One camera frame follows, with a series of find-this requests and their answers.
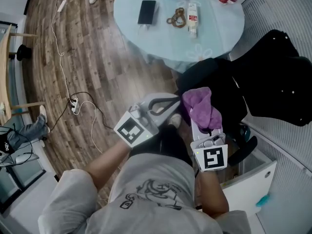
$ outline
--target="light blue table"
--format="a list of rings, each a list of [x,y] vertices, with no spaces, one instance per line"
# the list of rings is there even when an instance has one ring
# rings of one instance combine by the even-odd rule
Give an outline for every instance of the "light blue table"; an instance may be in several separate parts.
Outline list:
[[[241,4],[222,5],[218,0],[156,0],[155,21],[144,29],[137,24],[142,1],[115,0],[114,18],[121,33],[140,50],[147,62],[162,59],[180,73],[200,60],[230,52],[243,33]],[[180,29],[166,22],[176,8],[184,7],[187,12],[188,3],[197,4],[196,39],[190,37],[187,25]]]

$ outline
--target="electrical outlet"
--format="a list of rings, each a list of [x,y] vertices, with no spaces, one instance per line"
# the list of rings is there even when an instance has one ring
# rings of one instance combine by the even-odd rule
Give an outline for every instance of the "electrical outlet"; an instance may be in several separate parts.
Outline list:
[[[77,97],[71,99],[70,104],[72,106],[72,111],[77,114],[79,109],[79,100]]]

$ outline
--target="black phone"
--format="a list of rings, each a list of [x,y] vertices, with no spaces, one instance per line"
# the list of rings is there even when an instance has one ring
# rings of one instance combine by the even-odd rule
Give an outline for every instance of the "black phone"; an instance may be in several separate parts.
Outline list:
[[[151,25],[153,23],[155,6],[156,6],[155,0],[143,0],[137,23]]]

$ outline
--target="towel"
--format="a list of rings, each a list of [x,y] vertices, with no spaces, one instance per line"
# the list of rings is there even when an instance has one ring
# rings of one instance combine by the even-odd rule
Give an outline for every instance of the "towel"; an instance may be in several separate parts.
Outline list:
[[[191,89],[182,95],[183,104],[191,119],[202,129],[222,127],[221,113],[210,103],[211,94],[209,87],[202,87]]]

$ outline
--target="laminate floor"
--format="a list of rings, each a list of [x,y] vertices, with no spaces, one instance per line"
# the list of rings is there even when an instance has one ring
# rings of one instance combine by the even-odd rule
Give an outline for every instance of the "laminate floor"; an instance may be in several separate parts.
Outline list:
[[[48,124],[52,127],[64,110],[66,87],[51,23],[56,0],[30,0],[25,32],[39,37],[25,38],[33,57],[23,61],[23,75],[28,102],[45,101]],[[114,0],[67,0],[53,22],[59,51],[64,53],[62,65],[69,93],[90,93],[105,114],[107,125],[114,127],[134,102],[152,92],[176,91],[177,74],[161,62],[148,65],[134,53],[120,34],[113,17]],[[79,101],[91,100],[79,94]],[[36,119],[37,112],[32,111]],[[91,104],[85,103],[78,116],[66,109],[55,129],[48,135],[45,152],[58,176],[72,168],[82,168],[100,155],[91,140],[95,116]],[[181,134],[190,142],[190,129],[183,126]],[[105,151],[118,139],[102,124],[98,114],[93,138]],[[116,171],[107,186],[99,193],[99,204],[105,205]]]

